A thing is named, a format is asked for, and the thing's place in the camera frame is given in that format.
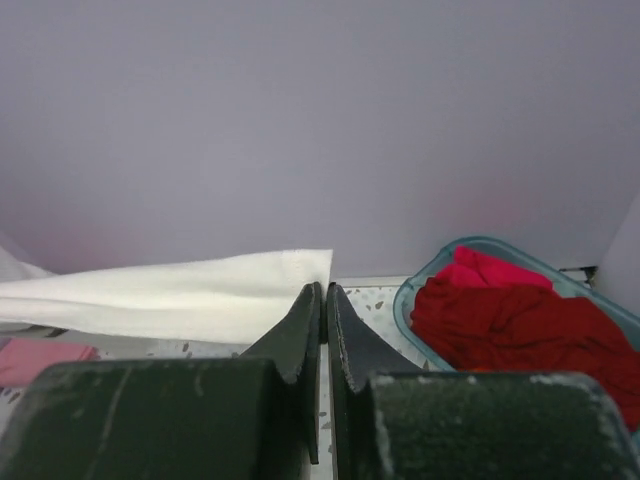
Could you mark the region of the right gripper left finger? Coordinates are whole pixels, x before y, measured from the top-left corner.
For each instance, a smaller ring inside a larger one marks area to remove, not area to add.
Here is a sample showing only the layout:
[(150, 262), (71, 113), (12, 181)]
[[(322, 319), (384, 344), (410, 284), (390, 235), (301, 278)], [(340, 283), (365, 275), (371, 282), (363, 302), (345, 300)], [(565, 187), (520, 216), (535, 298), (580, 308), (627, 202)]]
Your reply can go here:
[(1, 437), (5, 479), (306, 479), (318, 461), (321, 287), (228, 358), (62, 363)]

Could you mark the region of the white t shirt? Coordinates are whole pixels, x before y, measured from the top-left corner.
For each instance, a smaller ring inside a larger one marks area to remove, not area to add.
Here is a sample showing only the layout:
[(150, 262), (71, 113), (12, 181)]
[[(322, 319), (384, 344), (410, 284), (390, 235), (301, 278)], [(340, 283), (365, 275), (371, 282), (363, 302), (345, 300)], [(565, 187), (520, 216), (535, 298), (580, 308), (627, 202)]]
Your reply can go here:
[(333, 252), (302, 249), (4, 282), (1, 319), (89, 334), (250, 344), (303, 287), (327, 290)]

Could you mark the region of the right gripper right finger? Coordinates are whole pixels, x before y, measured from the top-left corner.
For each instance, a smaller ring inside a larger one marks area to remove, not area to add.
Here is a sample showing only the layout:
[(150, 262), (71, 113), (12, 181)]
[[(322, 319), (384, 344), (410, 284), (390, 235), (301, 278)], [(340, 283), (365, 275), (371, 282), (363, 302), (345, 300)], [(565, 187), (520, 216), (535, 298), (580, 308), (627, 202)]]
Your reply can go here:
[(427, 371), (326, 300), (333, 466), (340, 479), (635, 479), (613, 400), (577, 373)]

